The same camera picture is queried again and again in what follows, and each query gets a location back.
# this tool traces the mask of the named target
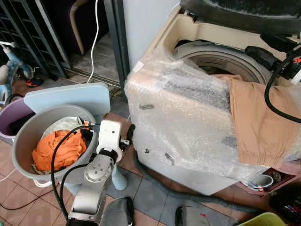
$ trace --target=tiled floor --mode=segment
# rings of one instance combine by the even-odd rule
[[[122,137],[126,136],[130,123],[125,118],[127,110],[123,111],[124,115],[119,116],[109,113],[106,119],[115,120],[122,123]],[[11,145],[0,140],[0,179],[8,175],[14,169],[11,161]],[[160,191],[149,180],[144,178],[140,171],[135,167],[133,160],[133,147],[130,147],[125,153],[122,161],[119,163],[120,172],[127,178],[128,185],[123,191],[117,191],[113,185],[107,191],[107,203],[116,198],[130,196],[134,201],[135,222],[137,226],[173,226],[174,215],[177,207],[181,205],[191,205],[199,208],[206,214],[211,226],[231,226],[238,222],[245,221],[252,217],[243,212],[230,210],[217,204],[207,203],[200,204],[189,200],[178,199]],[[160,180],[165,186],[178,192],[193,193],[190,190],[152,170],[149,173]],[[0,203],[8,208],[20,207],[37,196],[51,191],[51,188],[38,188],[32,180],[25,178],[18,171],[15,171],[7,180],[0,182]],[[259,198],[251,195],[235,185],[232,185],[222,191],[214,194],[230,202],[239,204],[252,205],[260,207],[263,210],[270,210],[269,197]],[[69,211],[74,196],[67,190],[64,190],[64,202]],[[65,219],[55,200],[53,193],[48,193],[38,198],[28,206],[19,210],[5,210],[0,207],[0,221],[4,225],[10,226],[64,226]]]

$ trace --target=green basket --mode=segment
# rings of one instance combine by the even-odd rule
[[[285,226],[286,224],[275,213],[262,213],[240,226]]]

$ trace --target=drain hose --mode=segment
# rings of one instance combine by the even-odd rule
[[[234,204],[231,202],[227,202],[224,199],[214,197],[214,196],[209,196],[209,195],[195,195],[195,194],[189,194],[189,193],[181,193],[181,192],[176,192],[173,190],[170,190],[167,188],[165,185],[163,185],[160,181],[152,177],[145,169],[145,166],[143,166],[138,159],[137,151],[134,151],[134,162],[136,167],[139,169],[139,171],[143,174],[145,178],[147,178],[150,182],[152,182],[157,188],[159,188],[161,191],[168,193],[168,195],[174,197],[174,198],[179,198],[179,199],[187,199],[187,200],[192,200],[195,202],[210,202],[210,203],[217,203],[220,204],[224,207],[233,209],[233,210],[238,210],[242,212],[248,212],[248,213],[258,213],[261,212],[260,209],[256,207],[250,207],[250,206],[244,206],[244,205],[239,205],[239,204]]]

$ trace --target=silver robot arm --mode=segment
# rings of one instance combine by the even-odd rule
[[[106,190],[111,183],[114,165],[122,158],[120,144],[121,123],[103,120],[100,124],[98,154],[84,171],[84,181],[68,215],[67,225],[98,225],[103,215]]]

